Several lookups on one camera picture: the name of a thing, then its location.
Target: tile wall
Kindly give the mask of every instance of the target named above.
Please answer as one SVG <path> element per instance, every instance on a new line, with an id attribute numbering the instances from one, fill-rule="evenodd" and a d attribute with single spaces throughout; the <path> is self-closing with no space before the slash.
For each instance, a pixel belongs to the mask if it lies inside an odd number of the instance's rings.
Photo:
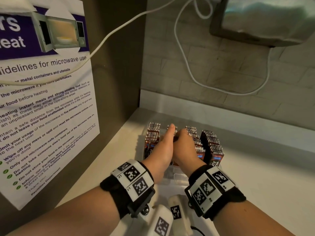
<path id="1" fill-rule="evenodd" d="M 170 0 L 148 0 L 154 9 Z M 183 3 L 147 15 L 141 88 L 315 130 L 315 34 L 302 45 L 274 48 L 270 80 L 255 94 L 227 95 L 193 82 L 174 37 Z M 209 10 L 200 3 L 202 12 Z M 269 48 L 211 36 L 210 20 L 192 5 L 183 11 L 177 33 L 191 72 L 200 83 L 229 91 L 256 89 L 266 77 Z"/>

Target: metal paper towel dispenser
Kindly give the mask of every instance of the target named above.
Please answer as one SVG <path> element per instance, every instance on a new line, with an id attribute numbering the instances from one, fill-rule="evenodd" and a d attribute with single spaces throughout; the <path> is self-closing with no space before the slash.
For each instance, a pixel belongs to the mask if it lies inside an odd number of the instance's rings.
<path id="1" fill-rule="evenodd" d="M 270 47 L 298 45 L 315 31 L 315 0 L 222 0 L 210 33 Z"/>

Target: black cable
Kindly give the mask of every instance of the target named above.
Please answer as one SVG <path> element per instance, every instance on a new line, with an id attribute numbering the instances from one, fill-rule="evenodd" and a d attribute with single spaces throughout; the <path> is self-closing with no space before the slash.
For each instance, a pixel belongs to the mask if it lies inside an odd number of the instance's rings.
<path id="1" fill-rule="evenodd" d="M 203 232 L 201 232 L 201 230 L 199 228 L 196 228 L 195 226 L 190 226 L 192 230 L 196 230 L 198 231 L 199 233 L 202 234 L 202 236 L 206 236 Z"/>

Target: wristband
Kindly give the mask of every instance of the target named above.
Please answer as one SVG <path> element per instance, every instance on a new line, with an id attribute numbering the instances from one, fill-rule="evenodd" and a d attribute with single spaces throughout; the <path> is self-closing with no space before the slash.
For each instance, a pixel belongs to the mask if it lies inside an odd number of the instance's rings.
<path id="1" fill-rule="evenodd" d="M 120 219 L 130 213 L 132 218 L 144 209 L 155 193 L 150 171 L 135 160 L 128 160 L 100 183 L 100 187 L 110 192 L 118 209 Z"/>
<path id="2" fill-rule="evenodd" d="M 211 221 L 228 202 L 243 202 L 246 197 L 218 167 L 204 165 L 189 178 L 185 193 L 200 217 Z"/>

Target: person's left hand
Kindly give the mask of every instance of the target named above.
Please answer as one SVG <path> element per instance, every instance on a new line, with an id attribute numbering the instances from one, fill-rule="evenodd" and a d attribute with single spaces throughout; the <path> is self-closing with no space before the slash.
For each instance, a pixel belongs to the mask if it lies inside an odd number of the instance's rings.
<path id="1" fill-rule="evenodd" d="M 162 180 L 164 171 L 172 161 L 174 132 L 175 125 L 171 124 L 164 137 L 160 139 L 160 142 L 154 147 L 149 157 L 142 161 L 151 172 L 155 184 Z"/>

